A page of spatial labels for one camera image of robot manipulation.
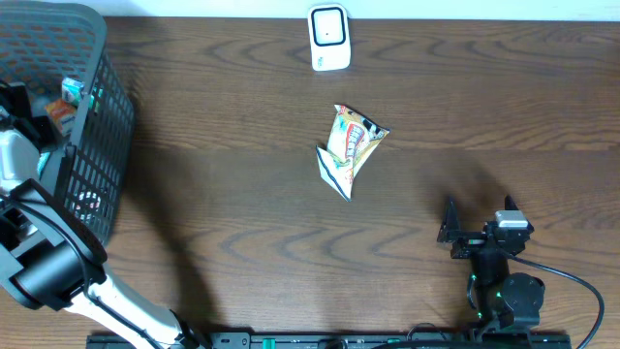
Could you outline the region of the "orange candy packet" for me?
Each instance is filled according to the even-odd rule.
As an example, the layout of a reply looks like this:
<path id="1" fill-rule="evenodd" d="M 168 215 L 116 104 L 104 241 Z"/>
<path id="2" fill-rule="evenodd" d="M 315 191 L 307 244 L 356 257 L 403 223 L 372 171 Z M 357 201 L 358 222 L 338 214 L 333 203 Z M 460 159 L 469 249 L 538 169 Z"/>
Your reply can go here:
<path id="1" fill-rule="evenodd" d="M 47 104 L 45 110 L 58 132 L 63 137 L 69 136 L 76 121 L 77 109 L 62 99 L 58 99 Z"/>

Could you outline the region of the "teal candy packet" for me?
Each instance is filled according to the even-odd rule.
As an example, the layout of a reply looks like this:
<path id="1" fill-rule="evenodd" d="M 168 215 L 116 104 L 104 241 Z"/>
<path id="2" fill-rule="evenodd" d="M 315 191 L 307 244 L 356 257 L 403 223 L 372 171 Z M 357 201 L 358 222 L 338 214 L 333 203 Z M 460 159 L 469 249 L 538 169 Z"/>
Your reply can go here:
<path id="1" fill-rule="evenodd" d="M 83 82 L 65 77 L 61 82 L 61 99 L 74 107 L 78 107 L 82 100 Z"/>

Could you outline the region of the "large yellow snack bag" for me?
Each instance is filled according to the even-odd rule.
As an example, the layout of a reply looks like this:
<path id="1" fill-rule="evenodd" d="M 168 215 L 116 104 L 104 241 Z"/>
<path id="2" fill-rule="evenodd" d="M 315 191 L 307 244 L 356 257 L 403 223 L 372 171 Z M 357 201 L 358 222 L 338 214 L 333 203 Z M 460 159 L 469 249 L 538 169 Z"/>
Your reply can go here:
<path id="1" fill-rule="evenodd" d="M 345 105 L 334 108 L 326 148 L 317 145 L 316 155 L 321 179 L 349 202 L 357 174 L 390 130 Z"/>

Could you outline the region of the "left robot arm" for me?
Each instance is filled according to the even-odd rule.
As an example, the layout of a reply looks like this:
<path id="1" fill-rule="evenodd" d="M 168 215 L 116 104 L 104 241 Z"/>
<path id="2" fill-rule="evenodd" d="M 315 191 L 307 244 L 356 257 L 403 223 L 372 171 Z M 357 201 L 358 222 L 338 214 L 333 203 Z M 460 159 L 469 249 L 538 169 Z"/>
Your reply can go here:
<path id="1" fill-rule="evenodd" d="M 29 221 L 1 227 L 1 286 L 31 309 L 88 317 L 136 348 L 209 348 L 209 339 L 129 287 L 107 264 L 103 245 L 38 180 L 41 153 L 30 137 L 22 85 L 1 85 L 1 204 Z"/>

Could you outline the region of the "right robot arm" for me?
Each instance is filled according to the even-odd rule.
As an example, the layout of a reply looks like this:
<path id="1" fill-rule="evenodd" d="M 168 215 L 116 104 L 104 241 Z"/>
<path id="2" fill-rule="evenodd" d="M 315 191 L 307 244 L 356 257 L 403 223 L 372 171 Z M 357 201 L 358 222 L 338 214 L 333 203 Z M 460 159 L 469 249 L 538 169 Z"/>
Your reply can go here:
<path id="1" fill-rule="evenodd" d="M 510 196 L 504 205 L 474 232 L 461 227 L 455 201 L 448 199 L 437 236 L 440 243 L 451 245 L 453 259 L 471 263 L 467 297 L 479 323 L 470 337 L 478 342 L 499 333 L 527 336 L 541 320 L 544 283 L 527 273 L 512 273 L 509 267 L 509 258 L 525 249 L 534 227 Z"/>

